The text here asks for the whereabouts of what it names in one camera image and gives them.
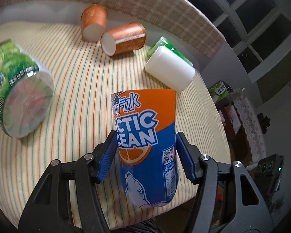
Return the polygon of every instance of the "silver bolt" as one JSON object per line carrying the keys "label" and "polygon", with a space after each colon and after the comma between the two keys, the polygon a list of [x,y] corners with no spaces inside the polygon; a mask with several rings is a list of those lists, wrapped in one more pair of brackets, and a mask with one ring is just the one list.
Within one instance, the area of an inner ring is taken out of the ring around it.
{"label": "silver bolt", "polygon": [[52,162],[51,162],[51,165],[52,166],[57,166],[59,164],[59,160],[58,159],[54,159],[54,160],[52,160]]}
{"label": "silver bolt", "polygon": [[93,154],[91,154],[91,153],[85,154],[84,158],[85,158],[86,160],[90,160],[90,159],[93,158]]}
{"label": "silver bolt", "polygon": [[234,161],[234,165],[236,167],[241,167],[242,166],[242,163],[240,161]]}
{"label": "silver bolt", "polygon": [[210,157],[207,154],[201,155],[202,160],[209,160]]}

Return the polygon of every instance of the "plastic cup with green label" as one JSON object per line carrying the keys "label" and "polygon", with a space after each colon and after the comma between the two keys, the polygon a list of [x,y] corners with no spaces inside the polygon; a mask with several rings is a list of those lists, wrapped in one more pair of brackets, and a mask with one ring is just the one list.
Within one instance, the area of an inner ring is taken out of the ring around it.
{"label": "plastic cup with green label", "polygon": [[25,137],[45,118],[54,95],[49,71],[11,40],[0,43],[0,126]]}
{"label": "plastic cup with green label", "polygon": [[150,58],[152,54],[155,52],[157,47],[159,46],[166,46],[168,49],[172,50],[175,54],[177,54],[180,58],[182,58],[186,63],[188,63],[190,66],[193,66],[193,64],[181,53],[179,52],[171,43],[170,41],[165,38],[161,37],[159,38],[155,44],[148,50],[147,56]]}

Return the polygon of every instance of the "orange paper cup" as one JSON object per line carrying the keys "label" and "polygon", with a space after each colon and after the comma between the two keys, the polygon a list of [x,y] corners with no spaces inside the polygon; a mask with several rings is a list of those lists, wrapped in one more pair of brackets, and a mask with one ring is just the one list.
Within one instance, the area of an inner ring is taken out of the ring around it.
{"label": "orange paper cup", "polygon": [[146,31],[142,24],[129,23],[128,25],[105,32],[101,38],[103,51],[115,55],[142,48],[146,43]]}
{"label": "orange paper cup", "polygon": [[82,37],[86,41],[97,42],[106,31],[108,11],[100,4],[87,7],[81,15]]}

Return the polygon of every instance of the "lace cloth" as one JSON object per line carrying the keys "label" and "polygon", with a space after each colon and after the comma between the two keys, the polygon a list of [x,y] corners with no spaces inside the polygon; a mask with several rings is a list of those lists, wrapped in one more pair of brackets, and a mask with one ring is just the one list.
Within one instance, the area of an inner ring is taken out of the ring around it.
{"label": "lace cloth", "polygon": [[237,108],[252,154],[253,164],[266,157],[266,146],[262,129],[255,110],[241,90],[232,94],[234,106]]}

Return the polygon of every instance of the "plaid fabric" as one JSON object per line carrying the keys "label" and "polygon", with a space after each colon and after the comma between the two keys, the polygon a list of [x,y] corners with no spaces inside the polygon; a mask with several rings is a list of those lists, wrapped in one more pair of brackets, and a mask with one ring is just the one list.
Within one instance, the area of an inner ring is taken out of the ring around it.
{"label": "plaid fabric", "polygon": [[[30,0],[1,0],[0,6]],[[224,41],[214,25],[187,0],[74,0],[100,3],[150,22],[190,43],[212,58]]]}
{"label": "plaid fabric", "polygon": [[[0,42],[11,38],[40,60],[55,80],[50,111],[41,125],[22,139],[5,135],[0,128],[0,208],[18,225],[29,196],[53,159],[78,160],[114,129],[111,94],[123,90],[166,88],[146,74],[145,46],[133,53],[106,56],[100,42],[85,42],[79,26],[12,22],[0,26]],[[191,84],[177,94],[176,132],[216,161],[230,163],[230,152],[219,113],[196,73]],[[197,186],[186,179],[178,160],[179,183],[173,200],[164,207],[137,208],[126,198],[113,161],[108,177],[97,191],[111,229],[121,228],[162,214],[195,196]],[[74,182],[71,206],[80,226]]]}

